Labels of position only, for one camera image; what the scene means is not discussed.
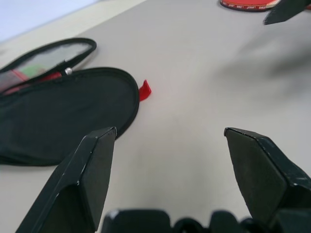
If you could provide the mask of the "red table tennis paddle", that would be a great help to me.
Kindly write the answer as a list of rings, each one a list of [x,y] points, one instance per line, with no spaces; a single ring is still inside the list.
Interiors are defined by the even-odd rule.
[[[219,0],[221,6],[245,12],[264,12],[271,10],[281,0]]]

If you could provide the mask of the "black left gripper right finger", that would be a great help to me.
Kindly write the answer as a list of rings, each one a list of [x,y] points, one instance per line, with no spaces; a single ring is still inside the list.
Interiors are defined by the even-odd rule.
[[[311,177],[267,136],[225,128],[235,178],[251,216],[271,222],[281,209],[311,209]]]

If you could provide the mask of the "red and black pouch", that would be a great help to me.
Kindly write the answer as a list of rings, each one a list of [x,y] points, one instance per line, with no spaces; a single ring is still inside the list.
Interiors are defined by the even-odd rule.
[[[96,47],[69,38],[0,68],[0,165],[54,166],[90,132],[130,127],[152,90],[118,68],[76,70]]]

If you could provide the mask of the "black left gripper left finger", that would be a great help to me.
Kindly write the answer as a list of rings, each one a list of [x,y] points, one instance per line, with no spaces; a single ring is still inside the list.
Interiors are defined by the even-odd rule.
[[[109,187],[117,130],[86,135],[54,170],[16,233],[95,233]]]

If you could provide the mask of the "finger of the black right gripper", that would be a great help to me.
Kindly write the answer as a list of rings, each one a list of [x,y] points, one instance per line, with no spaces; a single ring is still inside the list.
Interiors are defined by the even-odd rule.
[[[266,16],[263,24],[270,25],[285,22],[304,11],[310,4],[311,0],[280,0]]]

